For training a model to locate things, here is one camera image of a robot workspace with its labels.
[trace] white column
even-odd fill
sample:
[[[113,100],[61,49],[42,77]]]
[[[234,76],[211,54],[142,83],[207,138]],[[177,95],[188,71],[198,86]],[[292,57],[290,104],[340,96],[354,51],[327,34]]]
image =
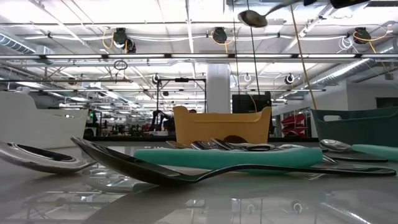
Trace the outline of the white column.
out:
[[[208,113],[231,112],[229,75],[229,66],[227,64],[207,65],[206,94]]]

